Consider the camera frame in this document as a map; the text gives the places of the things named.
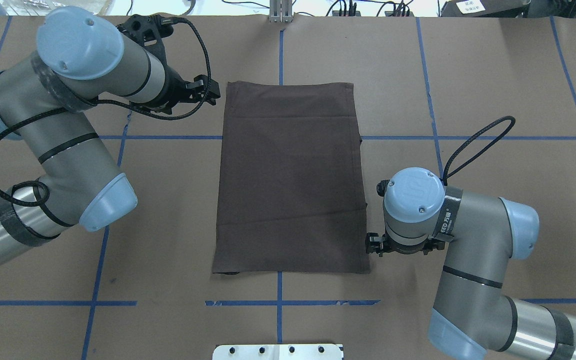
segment fabric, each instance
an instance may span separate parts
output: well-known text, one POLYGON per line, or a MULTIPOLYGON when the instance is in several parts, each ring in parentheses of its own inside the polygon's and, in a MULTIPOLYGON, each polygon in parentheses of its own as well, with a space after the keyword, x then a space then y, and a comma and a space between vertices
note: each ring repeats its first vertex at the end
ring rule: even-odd
POLYGON ((226 90, 214 273, 368 273, 353 85, 226 90))

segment metal bracket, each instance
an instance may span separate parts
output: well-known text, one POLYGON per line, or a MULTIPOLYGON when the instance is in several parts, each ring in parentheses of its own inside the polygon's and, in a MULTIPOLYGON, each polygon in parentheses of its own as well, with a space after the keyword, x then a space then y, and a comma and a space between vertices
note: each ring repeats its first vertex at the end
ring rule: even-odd
POLYGON ((293 0, 270 0, 268 19, 271 23, 292 23, 293 0))
POLYGON ((343 360, 342 344, 220 345, 212 360, 343 360))

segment gray robot arm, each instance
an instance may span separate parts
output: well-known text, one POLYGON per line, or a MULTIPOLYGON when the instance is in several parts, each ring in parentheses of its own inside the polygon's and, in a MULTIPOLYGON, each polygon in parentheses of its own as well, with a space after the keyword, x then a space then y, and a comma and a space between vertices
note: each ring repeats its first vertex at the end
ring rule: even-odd
POLYGON ((432 307, 430 342, 458 360, 487 349, 533 360, 576 360, 576 317, 503 296, 509 259, 526 259, 539 218, 527 205, 444 187, 423 168, 381 183, 386 234, 369 234, 366 250, 442 249, 449 243, 432 307))
POLYGON ((22 183, 7 191, 23 202, 0 198, 0 264, 73 225, 100 230, 137 205, 126 174, 83 114, 99 94, 122 96, 142 112, 170 113, 178 102, 215 104, 219 90, 210 73, 188 82, 167 66, 161 37, 172 34, 171 23, 136 15, 122 33, 84 9, 62 7, 39 28, 37 51, 0 73, 0 132, 55 111, 8 136, 23 139, 46 174, 39 178, 45 186, 22 183), (145 46, 148 39, 156 47, 145 46))

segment brown cloth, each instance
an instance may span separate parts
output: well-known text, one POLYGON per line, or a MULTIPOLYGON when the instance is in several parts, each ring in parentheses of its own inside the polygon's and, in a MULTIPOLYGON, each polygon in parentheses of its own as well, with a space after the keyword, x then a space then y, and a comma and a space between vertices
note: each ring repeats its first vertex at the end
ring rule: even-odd
POLYGON ((370 272, 353 85, 226 93, 212 272, 370 272))

